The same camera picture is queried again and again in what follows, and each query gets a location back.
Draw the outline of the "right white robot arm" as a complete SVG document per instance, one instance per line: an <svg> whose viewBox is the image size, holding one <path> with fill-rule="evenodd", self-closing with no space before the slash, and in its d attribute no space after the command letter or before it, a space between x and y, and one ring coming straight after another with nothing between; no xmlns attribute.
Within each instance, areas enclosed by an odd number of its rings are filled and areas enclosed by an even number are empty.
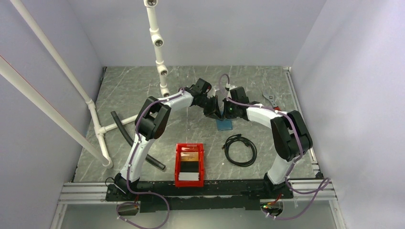
<svg viewBox="0 0 405 229"><path fill-rule="evenodd" d="M263 192L267 197L275 198L281 193L281 184L288 178L293 163L313 147L302 115L296 110L282 112L256 101L251 102L241 86L230 86L226 91L224 118L242 118L259 123L272 131L277 156L266 173L269 181L263 185Z"/></svg>

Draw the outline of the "blue card holder wallet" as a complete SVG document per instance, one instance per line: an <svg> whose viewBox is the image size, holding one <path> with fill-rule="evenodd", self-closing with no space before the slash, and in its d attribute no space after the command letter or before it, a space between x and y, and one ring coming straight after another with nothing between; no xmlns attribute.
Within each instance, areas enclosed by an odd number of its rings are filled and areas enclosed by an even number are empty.
<svg viewBox="0 0 405 229"><path fill-rule="evenodd" d="M230 131L233 129L232 121L229 119L216 120L216 126L218 131Z"/></svg>

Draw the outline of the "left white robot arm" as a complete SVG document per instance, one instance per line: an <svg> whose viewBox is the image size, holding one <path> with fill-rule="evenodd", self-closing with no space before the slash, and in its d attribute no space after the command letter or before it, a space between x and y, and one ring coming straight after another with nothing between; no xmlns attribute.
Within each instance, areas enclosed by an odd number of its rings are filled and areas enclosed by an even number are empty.
<svg viewBox="0 0 405 229"><path fill-rule="evenodd" d="M165 98L150 96L146 99L135 120L134 143L128 159L114 178L118 194L124 200L132 200L136 196L142 165L155 140L164 133L171 112L195 105L203 109L206 117L223 119L218 96L209 95L211 90L212 85L199 78L195 84L181 88L172 96Z"/></svg>

